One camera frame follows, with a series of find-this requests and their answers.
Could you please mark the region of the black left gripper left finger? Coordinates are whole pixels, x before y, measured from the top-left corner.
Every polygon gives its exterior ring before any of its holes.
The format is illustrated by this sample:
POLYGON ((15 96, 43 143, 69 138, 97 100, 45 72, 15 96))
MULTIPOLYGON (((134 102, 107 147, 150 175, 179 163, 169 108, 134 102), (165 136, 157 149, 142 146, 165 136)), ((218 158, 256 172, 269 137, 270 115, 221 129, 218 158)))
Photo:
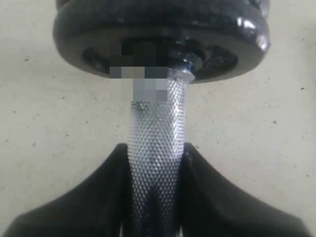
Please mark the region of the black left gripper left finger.
POLYGON ((85 180, 17 216, 5 237, 118 237, 131 205, 127 145, 117 144, 85 180))

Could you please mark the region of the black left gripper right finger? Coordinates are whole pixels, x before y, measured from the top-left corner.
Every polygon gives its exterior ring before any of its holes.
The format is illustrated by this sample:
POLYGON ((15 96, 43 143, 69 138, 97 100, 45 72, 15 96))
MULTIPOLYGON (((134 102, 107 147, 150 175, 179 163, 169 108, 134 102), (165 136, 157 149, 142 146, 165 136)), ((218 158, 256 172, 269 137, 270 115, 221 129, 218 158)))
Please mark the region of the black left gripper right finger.
POLYGON ((310 237, 301 219, 243 191, 185 143, 179 194, 186 237, 310 237))

